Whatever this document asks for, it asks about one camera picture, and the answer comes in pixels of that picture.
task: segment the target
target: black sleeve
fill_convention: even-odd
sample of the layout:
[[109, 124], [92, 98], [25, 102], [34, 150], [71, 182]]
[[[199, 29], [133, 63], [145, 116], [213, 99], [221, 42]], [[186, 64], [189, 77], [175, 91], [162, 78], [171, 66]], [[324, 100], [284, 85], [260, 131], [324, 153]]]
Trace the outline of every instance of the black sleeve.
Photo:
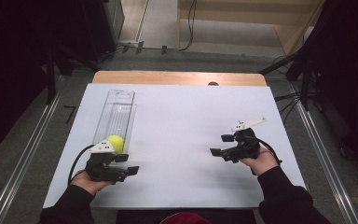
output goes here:
[[310, 194], [294, 186], [280, 166], [257, 179], [264, 193], [259, 212], [266, 223], [330, 223], [313, 206]]
[[81, 187], [70, 185], [54, 206], [43, 209], [40, 222], [52, 223], [94, 223], [90, 203], [94, 197]]

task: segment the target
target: white table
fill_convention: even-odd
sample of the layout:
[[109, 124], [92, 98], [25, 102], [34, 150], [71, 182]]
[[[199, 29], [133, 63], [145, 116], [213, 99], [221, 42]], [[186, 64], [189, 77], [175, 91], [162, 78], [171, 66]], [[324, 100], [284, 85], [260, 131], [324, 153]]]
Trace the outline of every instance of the white table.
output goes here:
[[[269, 87], [89, 84], [48, 190], [44, 207], [66, 189], [75, 157], [92, 143], [110, 90], [133, 90], [137, 103], [130, 158], [137, 175], [100, 191], [91, 206], [116, 209], [253, 208], [263, 200], [256, 177], [242, 163], [213, 157], [239, 119], [267, 119], [253, 129], [283, 160], [293, 184], [305, 186]], [[84, 169], [85, 154], [76, 170]]]

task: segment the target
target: gray floor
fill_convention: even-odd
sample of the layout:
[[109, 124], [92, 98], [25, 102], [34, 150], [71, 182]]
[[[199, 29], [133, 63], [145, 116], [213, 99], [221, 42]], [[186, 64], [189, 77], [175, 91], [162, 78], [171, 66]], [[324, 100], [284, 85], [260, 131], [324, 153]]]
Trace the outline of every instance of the gray floor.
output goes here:
[[[167, 70], [167, 71], [203, 71], [203, 72], [243, 72], [253, 73], [273, 62], [267, 57], [245, 57], [196, 52], [169, 52], [161, 55], [159, 51], [143, 50], [140, 54], [130, 50], [117, 53], [105, 60], [103, 70]], [[68, 77], [62, 89], [61, 99], [47, 126], [34, 157], [21, 181], [21, 185], [4, 216], [3, 223], [37, 223], [38, 215], [48, 191], [48, 184], [54, 175], [74, 117], [67, 123], [71, 109], [65, 105], [79, 106], [86, 85], [92, 81], [93, 72], [88, 68], [77, 68], [72, 77]], [[274, 95], [289, 93], [288, 83], [279, 73], [267, 76], [268, 85]], [[42, 92], [18, 120], [11, 132], [0, 145], [0, 194], [15, 169], [21, 153], [27, 146], [40, 116], [46, 108], [46, 92]], [[282, 108], [289, 102], [279, 102]], [[318, 131], [323, 137], [338, 173], [344, 182], [353, 206], [358, 215], [358, 161], [347, 161], [339, 155], [337, 141], [332, 135], [328, 123], [313, 106]], [[337, 201], [324, 175], [324, 170], [315, 154], [307, 130], [297, 112], [293, 110], [285, 123], [300, 171], [315, 201], [315, 206], [333, 223], [344, 223]], [[93, 209], [96, 223], [115, 223], [116, 211]]]

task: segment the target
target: floor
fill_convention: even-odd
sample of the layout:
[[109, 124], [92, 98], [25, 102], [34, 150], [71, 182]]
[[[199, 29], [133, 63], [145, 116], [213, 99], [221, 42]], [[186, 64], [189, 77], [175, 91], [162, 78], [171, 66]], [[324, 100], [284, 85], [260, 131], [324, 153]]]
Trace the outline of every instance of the floor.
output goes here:
[[[125, 23], [120, 43], [130, 42], [136, 45], [144, 41], [144, 47], [148, 48], [161, 48], [161, 46], [176, 48], [178, 42], [180, 47], [187, 44], [189, 33], [186, 29], [186, 21], [181, 22], [183, 32], [180, 41], [177, 36], [174, 16], [176, 0], [122, 0], [122, 2], [125, 13], [133, 16], [133, 19], [127, 21], [134, 22]], [[243, 63], [242, 59], [246, 59], [248, 64], [258, 65], [245, 70], [256, 72], [257, 69], [264, 68], [263, 66], [273, 63], [274, 59], [283, 56], [283, 50], [270, 25], [196, 21], [194, 31], [193, 45], [187, 52], [195, 52], [195, 54], [171, 54], [161, 59], [159, 52], [144, 52], [140, 56], [129, 51], [106, 60], [103, 69], [128, 70], [131, 66], [131, 69], [139, 70], [183, 70], [188, 66], [200, 71], [237, 72], [244, 68], [236, 62]], [[204, 59], [210, 60], [211, 63], [205, 63]], [[129, 60], [133, 63], [126, 65], [125, 62]], [[2, 203], [5, 209], [1, 212], [0, 223], [37, 222], [37, 215], [46, 197], [49, 181], [54, 175], [62, 147], [72, 127], [74, 117], [70, 116], [71, 106], [79, 105], [84, 89], [91, 81], [92, 72], [87, 68], [76, 69], [73, 77], [63, 77], [62, 81], [59, 81], [62, 84], [62, 91], [59, 92], [61, 99], [55, 105], [54, 116], [48, 117], [49, 125], [41, 127], [43, 136], [34, 136], [34, 127], [40, 126], [38, 121], [45, 116], [46, 110], [51, 109], [45, 106], [46, 92], [42, 92], [34, 100], [7, 139], [0, 145], [0, 197], [7, 183], [11, 181], [13, 172], [18, 170], [19, 166], [27, 170], [26, 175], [20, 176], [21, 184], [11, 189], [15, 197]], [[287, 94], [290, 91], [290, 85], [277, 72], [273, 76], [268, 76], [267, 81], [274, 95]], [[284, 106], [287, 103], [281, 102], [277, 106]], [[327, 154], [358, 216], [358, 161], [348, 161], [340, 156], [337, 140], [323, 114], [319, 113], [316, 107], [311, 106], [309, 113], [313, 117], [315, 126], [318, 127], [317, 130], [324, 143], [323, 147], [328, 149]], [[300, 111], [295, 111], [287, 120], [288, 125], [285, 127], [291, 144], [296, 149], [297, 162], [314, 197], [315, 206], [323, 210], [324, 215], [333, 223], [350, 223], [337, 205], [332, 184], [326, 179], [328, 171], [324, 170], [313, 150], [315, 144], [309, 140], [309, 130], [304, 127], [302, 119]], [[35, 146], [29, 146], [29, 140], [32, 138], [36, 140]], [[19, 163], [23, 159], [23, 148], [31, 151], [32, 159], [29, 163]], [[116, 214], [111, 210], [94, 209], [92, 212], [97, 223], [112, 223], [116, 218]]]

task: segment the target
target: yellow ball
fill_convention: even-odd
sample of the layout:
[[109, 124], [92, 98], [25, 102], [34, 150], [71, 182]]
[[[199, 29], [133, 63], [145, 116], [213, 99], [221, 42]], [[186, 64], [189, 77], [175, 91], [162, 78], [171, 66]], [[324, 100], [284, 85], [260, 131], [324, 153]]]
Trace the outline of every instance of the yellow ball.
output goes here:
[[124, 147], [124, 139], [118, 135], [110, 135], [107, 137], [107, 140], [115, 148], [116, 154], [121, 154]]

